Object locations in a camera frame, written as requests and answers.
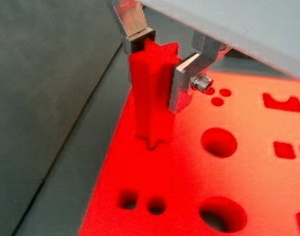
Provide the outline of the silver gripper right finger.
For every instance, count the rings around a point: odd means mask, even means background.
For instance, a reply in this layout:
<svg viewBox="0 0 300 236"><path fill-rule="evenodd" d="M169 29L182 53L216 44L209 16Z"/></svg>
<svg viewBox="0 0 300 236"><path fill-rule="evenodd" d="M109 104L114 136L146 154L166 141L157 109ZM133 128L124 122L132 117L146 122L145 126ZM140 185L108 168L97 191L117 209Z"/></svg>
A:
<svg viewBox="0 0 300 236"><path fill-rule="evenodd" d="M168 108L174 114L189 105L195 90L204 93L212 87L208 69L231 50L225 43L199 31L193 35L192 47L197 52L177 64L173 71Z"/></svg>

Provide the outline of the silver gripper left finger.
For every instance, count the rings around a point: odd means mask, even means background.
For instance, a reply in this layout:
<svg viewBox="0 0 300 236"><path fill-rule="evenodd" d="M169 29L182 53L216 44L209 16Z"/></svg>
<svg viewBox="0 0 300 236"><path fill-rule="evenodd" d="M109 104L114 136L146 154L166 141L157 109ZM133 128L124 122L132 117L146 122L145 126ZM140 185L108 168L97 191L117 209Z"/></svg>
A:
<svg viewBox="0 0 300 236"><path fill-rule="evenodd" d="M124 52L145 49L145 40L156 39L156 30L148 26L144 7L137 0L106 0L118 25Z"/></svg>

